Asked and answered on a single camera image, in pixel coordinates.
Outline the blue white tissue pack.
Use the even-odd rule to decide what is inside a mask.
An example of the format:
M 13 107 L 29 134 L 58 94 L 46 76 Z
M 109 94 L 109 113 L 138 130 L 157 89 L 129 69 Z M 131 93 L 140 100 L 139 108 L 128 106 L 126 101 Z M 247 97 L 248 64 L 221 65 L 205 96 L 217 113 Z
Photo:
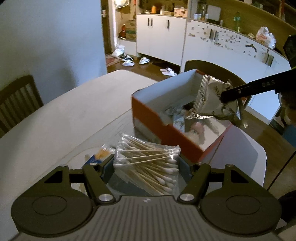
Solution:
M 85 155 L 84 165 L 97 165 L 103 163 L 110 155 L 115 153 L 115 148 L 103 144 L 93 155 Z

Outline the silver foil snack bag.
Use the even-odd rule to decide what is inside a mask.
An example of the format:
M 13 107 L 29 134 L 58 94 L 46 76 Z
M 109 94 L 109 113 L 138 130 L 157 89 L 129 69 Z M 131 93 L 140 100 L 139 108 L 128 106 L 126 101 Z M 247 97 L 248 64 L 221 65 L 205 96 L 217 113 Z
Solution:
M 222 92 L 231 88 L 232 85 L 229 81 L 223 82 L 204 74 L 193 108 L 185 116 L 185 125 L 188 126 L 190 121 L 216 118 L 221 121 L 229 120 L 232 124 L 240 128 L 247 128 L 248 123 L 245 118 L 245 107 L 241 98 L 231 101 L 221 100 Z

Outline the dark wooden chair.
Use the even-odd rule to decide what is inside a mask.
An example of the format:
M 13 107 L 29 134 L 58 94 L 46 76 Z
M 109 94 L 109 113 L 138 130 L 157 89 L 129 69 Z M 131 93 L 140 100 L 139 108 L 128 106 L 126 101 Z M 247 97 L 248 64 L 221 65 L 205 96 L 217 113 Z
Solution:
M 234 73 L 228 71 L 227 69 L 218 66 L 216 64 L 207 62 L 207 61 L 201 61 L 201 60 L 190 60 L 185 63 L 185 69 L 184 71 L 187 72 L 189 70 L 195 69 L 197 73 L 201 74 L 202 76 L 204 74 L 210 75 L 214 78 L 217 78 L 218 80 L 221 80 L 223 82 L 230 82 L 232 85 L 232 88 L 239 87 L 241 85 L 244 85 L 245 82 L 235 75 Z M 249 100 L 251 99 L 250 96 L 248 97 L 241 97 L 241 100 L 243 101 L 244 107 L 247 106 Z
M 32 75 L 7 85 L 1 90 L 1 137 L 43 105 Z

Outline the white long cabinet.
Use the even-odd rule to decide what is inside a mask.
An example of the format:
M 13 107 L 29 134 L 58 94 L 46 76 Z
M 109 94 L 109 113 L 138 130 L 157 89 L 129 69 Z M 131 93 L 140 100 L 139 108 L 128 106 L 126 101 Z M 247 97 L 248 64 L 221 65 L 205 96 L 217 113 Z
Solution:
M 137 15 L 137 52 L 180 66 L 189 60 L 219 65 L 248 83 L 288 71 L 288 60 L 242 34 L 174 16 Z

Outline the cotton swab pack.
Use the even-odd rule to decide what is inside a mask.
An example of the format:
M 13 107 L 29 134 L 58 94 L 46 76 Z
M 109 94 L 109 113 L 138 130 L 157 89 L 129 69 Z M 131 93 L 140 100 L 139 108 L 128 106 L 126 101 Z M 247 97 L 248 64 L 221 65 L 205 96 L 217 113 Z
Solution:
M 122 134 L 113 167 L 117 176 L 152 196 L 177 195 L 179 188 L 179 146 L 147 142 Z

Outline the white slipper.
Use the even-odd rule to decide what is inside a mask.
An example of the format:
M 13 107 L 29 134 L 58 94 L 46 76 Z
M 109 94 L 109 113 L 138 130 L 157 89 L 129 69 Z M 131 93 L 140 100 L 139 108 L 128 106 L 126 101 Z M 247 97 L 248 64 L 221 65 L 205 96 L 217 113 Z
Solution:
M 142 57 L 141 59 L 140 59 L 140 61 L 139 61 L 139 64 L 140 65 L 144 65 L 144 64 L 147 64 L 147 63 L 149 63 L 150 62 L 150 60 L 147 58 L 147 57 Z

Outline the red and white cardboard box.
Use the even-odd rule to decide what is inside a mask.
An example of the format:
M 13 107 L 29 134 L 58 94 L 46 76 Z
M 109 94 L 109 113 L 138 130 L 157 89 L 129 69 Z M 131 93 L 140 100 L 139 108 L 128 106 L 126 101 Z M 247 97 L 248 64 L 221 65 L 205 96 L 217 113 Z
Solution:
M 194 69 L 132 94 L 134 128 L 151 142 L 179 146 L 192 163 L 214 152 L 232 127 L 228 120 L 189 118 L 202 77 Z

